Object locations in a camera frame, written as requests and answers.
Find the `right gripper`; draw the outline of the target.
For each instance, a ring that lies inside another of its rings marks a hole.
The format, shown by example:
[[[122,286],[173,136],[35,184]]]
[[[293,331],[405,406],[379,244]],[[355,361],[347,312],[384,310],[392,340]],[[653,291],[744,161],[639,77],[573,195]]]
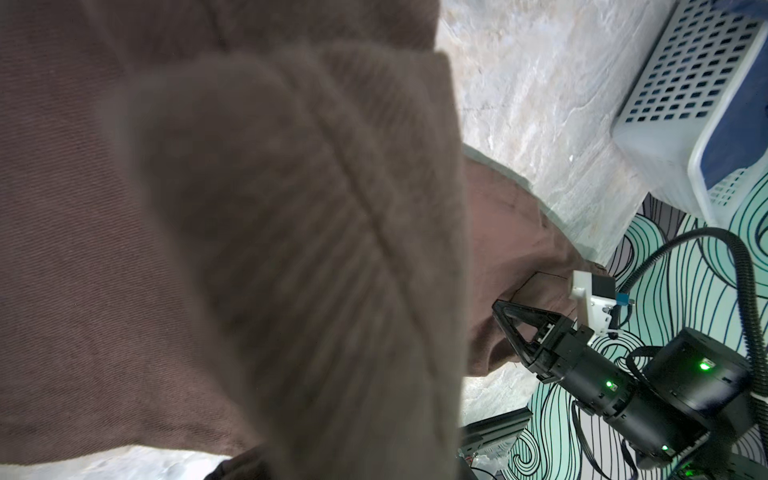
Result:
[[[636,393],[636,382],[587,344],[587,327],[558,312],[497,300],[494,320],[524,366],[544,384],[556,383],[589,414],[616,417]]]

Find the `brown trousers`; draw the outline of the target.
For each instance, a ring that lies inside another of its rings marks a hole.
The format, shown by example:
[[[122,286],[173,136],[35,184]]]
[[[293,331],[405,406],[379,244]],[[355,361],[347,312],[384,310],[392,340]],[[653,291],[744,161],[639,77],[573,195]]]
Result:
[[[1,5],[1,460],[453,479],[585,260],[462,148],[436,1]]]

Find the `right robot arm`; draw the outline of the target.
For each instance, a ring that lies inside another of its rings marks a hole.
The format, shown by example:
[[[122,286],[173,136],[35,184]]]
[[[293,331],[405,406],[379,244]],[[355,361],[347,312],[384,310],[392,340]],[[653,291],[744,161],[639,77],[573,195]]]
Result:
[[[619,435],[632,478],[664,467],[672,479],[766,478],[766,467],[732,450],[757,424],[748,361],[735,351],[685,328],[619,366],[590,346],[592,329],[557,312],[498,300],[492,313],[522,364],[572,396],[579,445],[579,414],[601,418]]]

